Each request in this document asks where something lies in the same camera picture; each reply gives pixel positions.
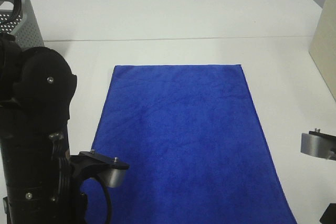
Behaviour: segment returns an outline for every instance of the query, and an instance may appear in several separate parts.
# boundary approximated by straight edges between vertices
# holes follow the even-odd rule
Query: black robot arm
[[[129,165],[95,152],[70,156],[69,105],[77,77],[56,51],[22,51],[9,34],[0,34],[0,141],[11,224],[86,223],[82,182],[103,187],[121,184]],[[106,223],[110,223],[108,211]]]

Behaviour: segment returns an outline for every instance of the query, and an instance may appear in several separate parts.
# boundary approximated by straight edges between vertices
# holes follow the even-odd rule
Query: plastic basket
[[[0,0],[0,2],[11,2],[14,0]],[[3,33],[12,34],[16,43],[21,48],[44,46],[40,29],[38,27],[34,10],[30,0],[21,0],[22,10],[20,15],[13,22],[0,25]],[[0,20],[4,21],[11,15],[12,10],[0,9]]]

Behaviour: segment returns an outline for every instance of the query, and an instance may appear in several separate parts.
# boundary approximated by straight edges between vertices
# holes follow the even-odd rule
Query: screw
[[[49,135],[50,140],[61,140],[64,138],[63,132],[55,132]]]
[[[333,152],[333,151],[329,151],[328,152],[328,157],[326,157],[326,159],[328,160],[328,159],[330,159],[331,157],[333,157],[335,155],[335,152]]]
[[[26,199],[32,199],[33,198],[33,195],[31,193],[26,193]]]
[[[8,204],[6,198],[3,199],[5,214],[8,214]]]
[[[48,78],[47,78],[47,82],[48,82],[49,84],[53,84],[53,82],[54,82],[53,77],[48,77]]]

